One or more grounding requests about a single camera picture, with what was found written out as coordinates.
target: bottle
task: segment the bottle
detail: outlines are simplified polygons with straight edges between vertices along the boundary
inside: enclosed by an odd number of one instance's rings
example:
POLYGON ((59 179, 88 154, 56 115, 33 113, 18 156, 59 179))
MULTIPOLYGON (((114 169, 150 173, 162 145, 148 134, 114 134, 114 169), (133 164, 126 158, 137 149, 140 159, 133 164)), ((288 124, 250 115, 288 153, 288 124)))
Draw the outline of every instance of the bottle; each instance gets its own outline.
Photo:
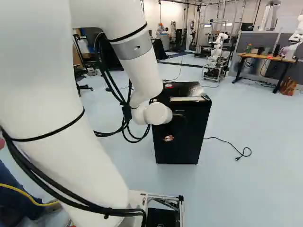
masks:
POLYGON ((248 44, 248 46, 246 47, 245 53, 250 53, 252 49, 252 44, 248 44))

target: black band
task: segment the black band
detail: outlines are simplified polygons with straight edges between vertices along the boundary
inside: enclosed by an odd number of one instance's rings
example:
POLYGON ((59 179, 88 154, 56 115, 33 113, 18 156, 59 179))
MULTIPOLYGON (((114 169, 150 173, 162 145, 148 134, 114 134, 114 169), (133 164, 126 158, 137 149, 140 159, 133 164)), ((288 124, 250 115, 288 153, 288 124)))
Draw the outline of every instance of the black band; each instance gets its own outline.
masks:
POLYGON ((44 139, 44 138, 49 137, 49 136, 53 136, 54 134, 57 134, 57 133, 63 131, 64 129, 67 129, 68 127, 75 124, 84 115, 84 112, 85 112, 85 109, 83 108, 82 113, 75 120, 73 120, 72 122, 68 123, 67 125, 59 128, 59 129, 56 129, 55 131, 49 132, 47 134, 44 134, 44 135, 41 135, 41 136, 36 136, 36 137, 33 137, 33 138, 28 138, 28 139, 15 139, 15 138, 10 138, 10 139, 12 141, 16 141, 16 142, 30 142, 30 141, 35 141, 35 140, 41 140, 41 139, 44 139))
POLYGON ((117 39, 108 39, 108 41, 111 42, 111 43, 114 43, 114 42, 118 42, 118 41, 124 40, 126 38, 129 38, 129 37, 137 34, 138 32, 141 32, 143 29, 145 29, 146 26, 147 26, 147 22, 145 23, 145 25, 143 25, 142 27, 140 27, 138 30, 135 30, 134 32, 132 32, 132 33, 130 33, 128 35, 122 36, 122 37, 117 38, 117 39))

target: robotic arm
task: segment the robotic arm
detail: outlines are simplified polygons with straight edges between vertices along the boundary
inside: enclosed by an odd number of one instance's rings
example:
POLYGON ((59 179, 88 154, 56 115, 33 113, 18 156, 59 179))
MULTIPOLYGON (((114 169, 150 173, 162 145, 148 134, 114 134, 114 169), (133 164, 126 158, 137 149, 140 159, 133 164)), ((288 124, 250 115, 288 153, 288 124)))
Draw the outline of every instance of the robotic arm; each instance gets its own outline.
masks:
POLYGON ((228 35, 221 32, 215 42, 209 42, 209 44, 214 45, 214 49, 211 51, 212 56, 208 58, 209 60, 214 62, 217 61, 218 57, 220 57, 222 53, 223 41, 227 38, 228 35))
POLYGON ((288 41, 293 43, 291 46, 283 47, 280 51, 280 55, 284 56, 285 59, 291 60, 297 48, 303 43, 303 13, 298 17, 299 25, 294 34, 289 38, 288 41))
MULTIPOLYGON (((135 91, 130 106, 138 124, 162 124, 172 112, 144 101, 162 91, 162 80, 139 0, 23 0, 1 7, 0 126, 12 138, 47 134, 82 112, 72 67, 71 28, 105 32, 135 91)), ((95 137, 84 114, 67 129, 44 139, 16 142, 46 175, 104 207, 125 209, 128 188, 95 137)), ((62 204, 77 227, 116 227, 123 217, 62 204)))

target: bag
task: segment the bag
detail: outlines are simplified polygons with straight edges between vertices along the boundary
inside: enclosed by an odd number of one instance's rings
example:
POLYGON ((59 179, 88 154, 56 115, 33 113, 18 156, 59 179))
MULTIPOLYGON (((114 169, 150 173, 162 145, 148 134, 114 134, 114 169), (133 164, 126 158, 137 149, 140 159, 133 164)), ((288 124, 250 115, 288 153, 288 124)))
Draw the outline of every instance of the bag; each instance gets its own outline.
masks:
POLYGON ((292 96, 294 90, 297 87, 297 82, 288 77, 285 81, 281 83, 280 92, 286 96, 292 96))

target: black box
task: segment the black box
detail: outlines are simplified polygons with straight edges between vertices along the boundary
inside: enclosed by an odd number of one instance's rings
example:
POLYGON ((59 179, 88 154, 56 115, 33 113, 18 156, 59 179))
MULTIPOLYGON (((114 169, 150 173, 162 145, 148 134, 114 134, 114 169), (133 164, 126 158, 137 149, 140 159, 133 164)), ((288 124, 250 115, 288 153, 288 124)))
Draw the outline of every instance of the black box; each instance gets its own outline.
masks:
POLYGON ((151 102, 161 102, 173 111, 168 124, 153 125, 156 162, 197 164, 212 105, 201 93, 199 82, 163 83, 163 91, 151 102))

